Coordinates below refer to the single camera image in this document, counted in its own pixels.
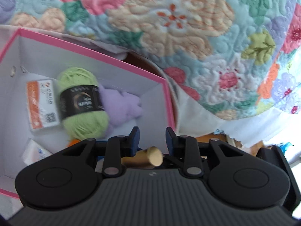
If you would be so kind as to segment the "orange makeup sponge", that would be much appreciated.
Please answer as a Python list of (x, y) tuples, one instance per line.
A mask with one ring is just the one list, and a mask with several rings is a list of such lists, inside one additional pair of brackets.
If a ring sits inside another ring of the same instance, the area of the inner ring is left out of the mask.
[(75, 145), (75, 144), (77, 144), (77, 143), (79, 143), (79, 142), (80, 142), (80, 140), (78, 140), (78, 139), (73, 139), (73, 140), (71, 140), (71, 141), (68, 143), (67, 147), (71, 147), (71, 146), (73, 146), (73, 145)]

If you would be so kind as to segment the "purple plush toy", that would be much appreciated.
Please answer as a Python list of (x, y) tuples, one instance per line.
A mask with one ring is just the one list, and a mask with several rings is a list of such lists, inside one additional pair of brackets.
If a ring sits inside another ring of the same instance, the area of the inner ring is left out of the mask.
[(140, 97), (115, 89), (107, 89), (99, 85), (100, 100), (104, 110), (109, 116), (109, 125), (105, 136), (109, 136), (113, 130), (132, 119), (142, 116), (143, 109)]

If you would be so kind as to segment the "white tissue pack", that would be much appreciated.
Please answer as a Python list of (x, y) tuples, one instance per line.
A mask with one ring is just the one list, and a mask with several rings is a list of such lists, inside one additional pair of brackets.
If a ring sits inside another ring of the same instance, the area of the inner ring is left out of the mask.
[(33, 139), (29, 138), (25, 144), (24, 150), (22, 151), (21, 159), (26, 166), (29, 166), (51, 155), (51, 152), (42, 147)]

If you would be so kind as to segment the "floral quilt bedspread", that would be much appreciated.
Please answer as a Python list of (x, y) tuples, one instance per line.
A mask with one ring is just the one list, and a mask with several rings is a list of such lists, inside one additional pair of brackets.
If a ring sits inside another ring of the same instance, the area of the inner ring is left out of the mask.
[(300, 113), (300, 0), (1, 0), (1, 24), (140, 54), (220, 119)]

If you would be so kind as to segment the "green yarn ball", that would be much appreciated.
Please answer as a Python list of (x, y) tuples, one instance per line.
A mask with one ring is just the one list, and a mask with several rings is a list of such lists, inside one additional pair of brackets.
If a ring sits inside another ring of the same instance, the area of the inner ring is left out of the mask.
[(58, 105), (67, 134), (78, 140), (103, 138), (109, 116), (100, 100), (99, 84), (88, 70), (71, 67), (57, 78)]

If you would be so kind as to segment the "blue wipes packet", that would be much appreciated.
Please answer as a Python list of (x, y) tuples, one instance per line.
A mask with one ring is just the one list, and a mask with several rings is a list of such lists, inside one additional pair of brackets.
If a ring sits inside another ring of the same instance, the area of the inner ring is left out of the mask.
[(107, 148), (108, 141), (97, 141), (96, 142), (96, 152), (97, 152), (97, 165), (95, 168), (96, 173), (102, 172), (103, 162), (106, 154), (106, 148)]

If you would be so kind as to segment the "orange white small box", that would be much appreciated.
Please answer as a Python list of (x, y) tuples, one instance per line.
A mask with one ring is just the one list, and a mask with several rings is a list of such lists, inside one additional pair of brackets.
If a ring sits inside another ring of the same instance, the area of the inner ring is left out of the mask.
[(43, 79), (26, 83), (27, 114), (33, 132), (60, 125), (54, 81)]

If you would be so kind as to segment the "foundation bottle gold cap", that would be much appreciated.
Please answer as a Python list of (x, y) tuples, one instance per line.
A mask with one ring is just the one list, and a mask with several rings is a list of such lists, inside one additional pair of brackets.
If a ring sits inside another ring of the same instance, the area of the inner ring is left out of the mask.
[(134, 157), (123, 157), (121, 164), (127, 168), (151, 169), (163, 163), (163, 154), (155, 146), (146, 150), (139, 150)]

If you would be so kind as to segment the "pink cardboard box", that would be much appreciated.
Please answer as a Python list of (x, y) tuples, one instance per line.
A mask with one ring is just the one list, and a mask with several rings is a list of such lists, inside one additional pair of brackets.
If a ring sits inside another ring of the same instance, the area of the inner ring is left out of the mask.
[(1, 46), (1, 194), (17, 198), (22, 154), (73, 139), (107, 140), (138, 127), (138, 147), (167, 153), (174, 127), (167, 80), (64, 40), (18, 29)]

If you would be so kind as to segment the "striped checkered rug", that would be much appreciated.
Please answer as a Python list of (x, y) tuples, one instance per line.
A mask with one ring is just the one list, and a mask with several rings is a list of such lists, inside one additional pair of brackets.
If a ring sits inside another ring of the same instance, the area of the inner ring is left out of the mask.
[(165, 109), (168, 117), (168, 124), (172, 127), (173, 131), (176, 134), (178, 134), (179, 133), (178, 100), (176, 98), (176, 93), (174, 92), (173, 86), (168, 76), (155, 63), (151, 62), (150, 59), (142, 55), (136, 54), (134, 52), (128, 53), (123, 61), (132, 66), (136, 66), (137, 68), (152, 73), (153, 75), (158, 76), (164, 80), (162, 87), (163, 87), (163, 93), (165, 99)]

